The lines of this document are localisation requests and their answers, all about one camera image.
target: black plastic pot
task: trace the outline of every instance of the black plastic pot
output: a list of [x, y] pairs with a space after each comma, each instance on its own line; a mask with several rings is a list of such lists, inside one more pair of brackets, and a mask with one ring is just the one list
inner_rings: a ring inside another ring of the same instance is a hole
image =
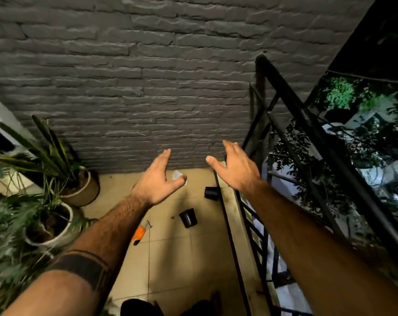
[[205, 187], [205, 198], [208, 200], [217, 201], [220, 198], [220, 191], [219, 187]]
[[196, 220], [195, 210], [193, 208], [186, 209], [184, 212], [181, 212], [179, 216], [185, 228], [195, 226], [198, 223]]

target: gray brick wall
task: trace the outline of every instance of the gray brick wall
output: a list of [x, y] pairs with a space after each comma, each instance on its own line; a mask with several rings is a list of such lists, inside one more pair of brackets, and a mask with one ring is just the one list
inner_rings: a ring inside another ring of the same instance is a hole
[[204, 166], [247, 133], [259, 53], [305, 99], [372, 2], [0, 0], [0, 101], [102, 173], [169, 147], [170, 167]]

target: soil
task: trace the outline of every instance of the soil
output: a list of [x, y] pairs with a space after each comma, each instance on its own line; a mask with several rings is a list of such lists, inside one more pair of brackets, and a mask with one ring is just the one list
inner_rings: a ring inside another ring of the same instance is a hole
[[26, 230], [34, 243], [44, 243], [59, 236], [69, 223], [70, 213], [62, 206], [49, 212], [41, 212], [40, 219]]
[[78, 170], [75, 175], [78, 177], [78, 185], [75, 187], [65, 187], [61, 193], [62, 196], [72, 195], [80, 191], [88, 183], [88, 171]]

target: black band tattoo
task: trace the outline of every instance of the black band tattoo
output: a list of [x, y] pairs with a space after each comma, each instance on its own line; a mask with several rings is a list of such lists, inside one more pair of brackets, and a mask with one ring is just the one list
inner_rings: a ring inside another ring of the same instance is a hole
[[68, 271], [86, 280], [93, 291], [102, 292], [107, 288], [111, 270], [101, 257], [83, 250], [71, 250], [51, 266], [51, 271]]

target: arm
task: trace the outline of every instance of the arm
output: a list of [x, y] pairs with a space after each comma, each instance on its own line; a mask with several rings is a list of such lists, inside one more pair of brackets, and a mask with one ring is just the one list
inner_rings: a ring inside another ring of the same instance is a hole
[[3, 313], [3, 316], [80, 316], [99, 313], [116, 280], [130, 240], [145, 213], [178, 190], [186, 177], [167, 182], [170, 150], [151, 164], [133, 188], [83, 233]]
[[252, 204], [315, 315], [398, 315], [398, 288], [391, 281], [262, 181], [237, 143], [224, 145], [227, 167], [212, 156], [207, 162]]

